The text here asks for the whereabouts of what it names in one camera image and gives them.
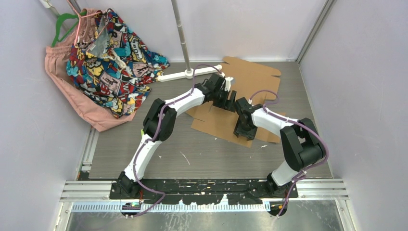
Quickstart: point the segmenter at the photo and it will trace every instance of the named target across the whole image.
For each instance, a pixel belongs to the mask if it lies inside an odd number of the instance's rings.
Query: cartoon print fabric
[[[66,70],[79,90],[120,118],[140,107],[151,90],[146,84],[155,82],[169,63],[149,51],[112,9],[100,12],[96,39],[72,46]]]

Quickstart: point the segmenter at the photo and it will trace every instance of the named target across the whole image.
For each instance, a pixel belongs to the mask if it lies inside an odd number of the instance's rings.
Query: wood grain floor
[[[280,102],[273,105],[271,110],[286,112],[291,118],[313,119],[298,64],[261,64],[282,72],[278,92]],[[184,70],[184,63],[173,63],[165,73]],[[202,82],[207,77],[209,75],[198,77],[196,82]],[[185,93],[191,84],[191,80],[187,79],[150,84],[152,92],[137,110],[133,121],[99,134],[89,177],[117,178],[138,147],[142,122],[152,102],[156,98],[167,100]],[[246,148],[193,130],[190,128],[192,121],[193,118],[187,114],[177,118],[173,134],[154,153],[146,168],[145,178],[265,178],[284,160],[281,144],[254,140],[252,148]],[[331,177],[327,164],[309,170],[307,175]]]

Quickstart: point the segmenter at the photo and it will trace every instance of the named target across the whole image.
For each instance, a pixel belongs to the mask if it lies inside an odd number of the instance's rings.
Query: pink towel
[[[89,13],[96,12],[94,9],[87,10]],[[93,17],[88,17],[86,20],[82,20],[79,27],[79,39],[81,41],[90,41],[94,37],[96,27]],[[131,121],[136,113],[116,119],[112,116],[109,109],[100,107],[75,88],[73,81],[66,73],[66,64],[69,60],[71,46],[74,43],[74,40],[75,33],[71,33],[63,42],[57,44],[55,47],[46,48],[45,71],[47,74],[64,94],[78,115],[98,131],[105,131]]]

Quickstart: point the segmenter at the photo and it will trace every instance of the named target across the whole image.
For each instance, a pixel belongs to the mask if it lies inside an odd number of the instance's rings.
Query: white enclosure wall
[[[295,60],[326,0],[178,0],[191,60]],[[113,8],[147,46],[183,60],[171,0],[78,0]]]
[[[55,18],[37,0],[1,7],[0,230],[48,231],[90,126],[44,70]]]
[[[360,230],[407,230],[408,2],[337,1],[301,69]]]

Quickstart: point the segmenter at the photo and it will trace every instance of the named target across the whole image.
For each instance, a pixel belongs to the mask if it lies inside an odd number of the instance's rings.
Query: green clothes hanger
[[[84,10],[81,13],[79,13],[81,16],[87,15],[87,11]],[[62,38],[58,38],[60,36],[60,31],[61,31],[61,26],[67,19],[78,19],[78,21],[62,36]],[[69,33],[75,28],[76,25],[78,25],[79,18],[78,15],[76,14],[70,14],[70,13],[63,13],[61,16],[58,17],[57,23],[55,25],[55,37],[54,41],[52,41],[51,47],[54,47],[57,42],[63,41]]]

